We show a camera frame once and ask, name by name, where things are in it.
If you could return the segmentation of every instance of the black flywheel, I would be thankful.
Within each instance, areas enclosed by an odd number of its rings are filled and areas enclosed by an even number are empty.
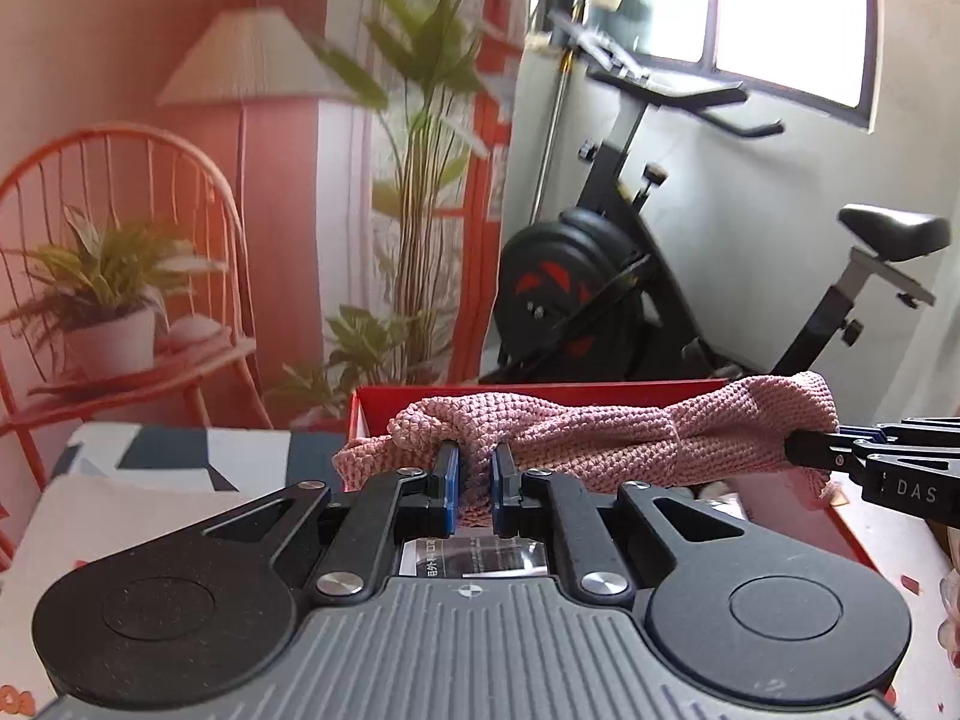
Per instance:
[[[510,360],[529,354],[544,333],[576,312],[619,268],[592,237],[569,224],[543,221],[507,241],[493,319]],[[640,296],[598,317],[577,338],[565,338],[536,368],[539,382],[620,381],[630,370],[642,324]]]

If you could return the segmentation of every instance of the floor lamp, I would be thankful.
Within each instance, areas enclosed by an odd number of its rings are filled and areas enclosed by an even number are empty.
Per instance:
[[[256,7],[219,14],[186,53],[157,98],[159,105],[236,103],[240,107],[233,190],[243,236],[241,251],[237,252],[240,322],[244,335],[250,338],[255,338],[256,332],[244,215],[248,105],[268,98],[327,97],[341,90],[280,8]],[[256,359],[251,359],[251,374],[261,389]]]

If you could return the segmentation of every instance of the red box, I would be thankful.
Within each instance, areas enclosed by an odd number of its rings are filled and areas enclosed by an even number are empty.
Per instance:
[[[426,397],[476,392],[516,392],[563,406],[670,406],[720,389],[722,379],[679,382],[611,382],[602,384],[528,384],[488,386],[360,386],[350,399],[349,439],[381,436],[387,423],[411,403]],[[791,474],[751,474],[734,487],[750,519],[765,528],[797,538],[875,568],[866,550],[833,507],[807,509],[789,490]]]

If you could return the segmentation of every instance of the orange chair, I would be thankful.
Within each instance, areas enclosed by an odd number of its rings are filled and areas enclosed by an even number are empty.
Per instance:
[[[0,329],[0,396],[7,409],[0,437],[16,433],[37,485],[44,487],[46,474],[33,429],[169,394],[181,394],[195,423],[209,427],[200,383],[224,368],[239,377],[257,420],[270,428],[247,363],[256,341],[241,330],[237,274],[245,272],[238,265],[247,261],[246,240],[219,167],[183,138],[126,122],[80,129],[32,153],[0,183],[0,313],[38,290],[24,274],[25,258],[11,251],[69,241],[64,205],[84,210],[99,227],[108,220],[150,220],[191,240],[198,254],[225,262],[222,274],[191,276],[190,295],[168,298],[166,309],[170,322],[205,314],[226,329],[219,346],[195,351],[180,367],[168,365],[169,373],[158,366],[121,391],[88,394],[58,390],[68,369],[62,343],[37,346]]]
[[[8,517],[7,510],[3,508],[3,504],[0,504],[0,519],[6,517]],[[14,552],[16,552],[16,546],[13,546],[13,541],[6,533],[0,531],[0,571],[10,568]]]

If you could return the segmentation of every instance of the pink towel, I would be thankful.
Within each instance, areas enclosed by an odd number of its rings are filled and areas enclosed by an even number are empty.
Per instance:
[[[558,406],[526,395],[482,392],[432,397],[390,420],[390,435],[354,439],[333,458],[347,490],[380,471],[429,469],[442,440],[467,456],[463,524],[488,522],[488,465],[509,442],[517,468],[580,477],[588,490],[615,493],[640,479],[661,487],[713,482],[741,473],[789,469],[784,439],[794,430],[832,432],[836,410],[816,373],[755,376],[673,406]],[[809,502],[827,475],[806,474]]]

